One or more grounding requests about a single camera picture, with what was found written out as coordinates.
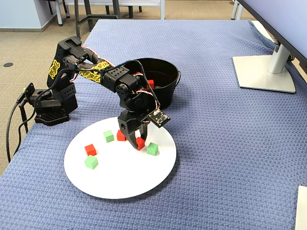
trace white plate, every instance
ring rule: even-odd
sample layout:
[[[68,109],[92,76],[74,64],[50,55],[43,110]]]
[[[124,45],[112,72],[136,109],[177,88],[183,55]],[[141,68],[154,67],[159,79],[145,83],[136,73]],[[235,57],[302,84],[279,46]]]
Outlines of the white plate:
[[[114,141],[106,143],[103,132],[112,130]],[[159,185],[176,161],[176,147],[165,128],[148,125],[145,147],[138,151],[127,140],[117,141],[117,117],[98,121],[82,130],[69,144],[64,169],[69,180],[81,191],[106,199],[121,199],[143,194]],[[156,156],[147,154],[147,146],[159,145]],[[84,147],[97,150],[95,169],[85,166]]]

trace foam cube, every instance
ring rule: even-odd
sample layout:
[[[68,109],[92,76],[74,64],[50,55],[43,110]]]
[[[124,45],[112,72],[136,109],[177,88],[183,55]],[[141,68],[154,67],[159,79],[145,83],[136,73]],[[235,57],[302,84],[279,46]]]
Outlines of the foam cube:
[[[97,154],[96,149],[95,149],[93,144],[85,146],[84,148],[85,148],[87,156],[89,156],[89,155],[95,156]]]
[[[159,146],[157,144],[150,142],[149,146],[147,147],[147,153],[155,156],[158,152],[158,147]]]
[[[96,157],[89,155],[85,162],[85,166],[89,169],[94,169],[98,165],[98,160]]]
[[[111,130],[104,132],[104,137],[107,143],[114,140],[114,135]]]
[[[143,140],[142,138],[136,138],[136,143],[138,144],[137,150],[141,150],[145,147],[145,140]]]
[[[151,87],[152,89],[154,89],[154,81],[153,81],[153,80],[148,80],[148,83],[149,83],[150,87]]]
[[[127,140],[125,135],[121,132],[121,130],[117,131],[116,137],[117,137],[117,140],[119,140],[119,141],[126,141]]]

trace robotic arm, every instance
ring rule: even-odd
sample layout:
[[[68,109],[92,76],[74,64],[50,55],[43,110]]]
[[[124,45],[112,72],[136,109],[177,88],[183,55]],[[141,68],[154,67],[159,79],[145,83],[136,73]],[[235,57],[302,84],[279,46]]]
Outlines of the robotic arm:
[[[78,107],[74,83],[75,74],[101,84],[120,98],[120,106],[125,110],[118,117],[121,132],[134,148],[138,148],[135,131],[139,130],[141,138],[147,138],[147,125],[150,121],[162,127],[170,118],[159,109],[159,101],[143,73],[133,73],[125,67],[128,62],[113,67],[111,63],[100,58],[96,53],[81,47],[82,42],[75,36],[58,43],[57,51],[49,69],[47,86],[51,87],[57,78],[57,84],[40,97],[36,104],[35,121],[45,125],[55,125],[69,120],[68,114]],[[29,103],[42,90],[35,90],[29,85],[26,96]]]

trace monitor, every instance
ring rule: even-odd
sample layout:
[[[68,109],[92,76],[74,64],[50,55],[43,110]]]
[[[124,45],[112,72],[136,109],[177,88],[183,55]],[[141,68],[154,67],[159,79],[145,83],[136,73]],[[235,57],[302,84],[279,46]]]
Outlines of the monitor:
[[[243,88],[295,92],[285,68],[293,54],[307,72],[307,0],[238,0],[277,40],[273,55],[234,57]]]

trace black cord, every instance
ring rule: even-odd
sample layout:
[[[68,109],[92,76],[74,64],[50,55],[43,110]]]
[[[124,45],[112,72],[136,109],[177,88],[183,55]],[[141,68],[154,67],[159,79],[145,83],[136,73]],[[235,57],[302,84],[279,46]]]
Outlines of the black cord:
[[[32,115],[31,115],[28,119],[26,119],[24,122],[22,122],[22,123],[19,125],[19,127],[18,127],[19,142],[18,142],[18,146],[17,146],[17,148],[16,148],[16,150],[15,150],[14,155],[15,155],[16,152],[18,151],[18,149],[19,149],[19,147],[20,147],[20,144],[21,144],[21,127],[22,127],[25,123],[27,123],[28,121],[30,121],[30,120],[34,117],[38,99],[39,99],[44,93],[48,92],[49,90],[52,90],[52,89],[57,85],[57,83],[58,83],[58,81],[60,80],[61,76],[62,76],[64,73],[66,73],[66,72],[74,72],[74,70],[73,70],[73,69],[70,69],[70,68],[61,69],[60,72],[58,73],[56,79],[54,80],[53,84],[52,84],[48,89],[42,91],[42,92],[35,98],[35,100],[34,100],[34,110],[33,110]]]
[[[145,82],[146,82],[146,84],[147,84],[147,86],[148,86],[150,92],[153,94],[153,98],[155,99],[155,101],[157,102],[157,104],[160,104],[160,103],[159,103],[159,100],[158,100],[158,98],[157,98],[157,96],[155,95],[153,89],[151,88],[151,86],[150,86],[150,84],[149,84],[149,82],[148,82],[148,80],[147,80],[147,78],[146,78],[145,71],[144,71],[144,67],[143,67],[143,65],[141,64],[141,62],[140,62],[139,60],[132,59],[132,60],[129,60],[129,61],[125,61],[125,62],[123,62],[123,63],[121,63],[121,64],[119,64],[119,65],[117,65],[117,66],[115,66],[115,67],[112,67],[112,68],[109,68],[109,69],[107,69],[107,70],[104,70],[104,73],[105,73],[105,72],[109,72],[109,71],[111,71],[111,70],[114,70],[114,69],[116,69],[116,68],[118,68],[118,67],[121,67],[121,66],[123,66],[123,65],[125,65],[125,64],[128,64],[128,63],[130,63],[130,62],[134,62],[134,61],[137,62],[137,63],[140,65],[141,70],[142,70],[143,77],[144,77],[144,79],[145,79]]]
[[[290,54],[287,61],[294,61],[295,57],[293,54]]]
[[[127,64],[127,63],[130,63],[130,62],[133,62],[133,61],[139,63],[139,65],[140,65],[140,67],[141,67],[141,70],[142,70],[143,77],[144,77],[144,79],[145,79],[145,82],[146,82],[146,84],[147,84],[147,86],[148,86],[150,92],[153,94],[153,98],[156,100],[157,104],[160,104],[160,103],[159,103],[159,100],[158,100],[158,98],[157,98],[157,96],[155,95],[153,89],[151,88],[151,86],[150,86],[150,84],[149,84],[149,82],[148,82],[148,80],[147,80],[147,78],[146,78],[145,71],[144,71],[144,67],[143,67],[143,65],[141,64],[141,62],[138,61],[138,60],[132,59],[132,60],[129,60],[129,61],[125,61],[125,62],[123,62],[123,63],[121,63],[121,64],[119,64],[119,65],[117,65],[117,66],[115,66],[115,67],[112,67],[112,68],[109,68],[109,69],[103,70],[103,71],[100,71],[100,70],[98,70],[98,69],[76,69],[77,66],[75,66],[75,69],[70,69],[70,68],[61,69],[61,71],[58,73],[56,79],[54,80],[53,84],[52,84],[48,89],[42,91],[42,92],[35,98],[35,100],[34,100],[34,110],[33,110],[32,115],[31,115],[27,120],[25,120],[24,122],[22,122],[22,123],[19,125],[19,127],[18,127],[19,142],[18,142],[18,146],[17,146],[17,148],[16,148],[16,150],[15,150],[14,155],[15,155],[16,152],[18,151],[18,149],[19,149],[19,147],[20,147],[20,144],[21,144],[21,127],[22,127],[25,123],[27,123],[28,121],[30,121],[30,120],[34,117],[35,111],[36,111],[36,105],[37,105],[36,102],[37,102],[37,100],[38,100],[44,93],[48,92],[49,90],[52,90],[52,89],[57,85],[57,83],[58,83],[58,81],[59,81],[59,79],[60,79],[59,76],[62,76],[63,73],[65,73],[65,72],[70,72],[70,71],[71,71],[71,72],[81,72],[81,71],[90,71],[90,72],[94,72],[94,71],[95,71],[95,72],[101,73],[101,75],[102,75],[102,77],[103,77],[104,74],[105,74],[107,71],[114,70],[114,69],[116,69],[116,68],[118,68],[118,67],[121,67],[121,66],[123,66],[123,65],[125,65],[125,64]]]
[[[18,106],[18,104],[19,104],[18,102],[15,103],[15,105],[14,105],[12,111],[11,111],[11,114],[9,116],[8,125],[6,126],[6,153],[8,155],[9,163],[11,162],[10,145],[9,145],[10,125],[11,125],[11,120],[12,120],[13,113],[14,113],[16,107]]]

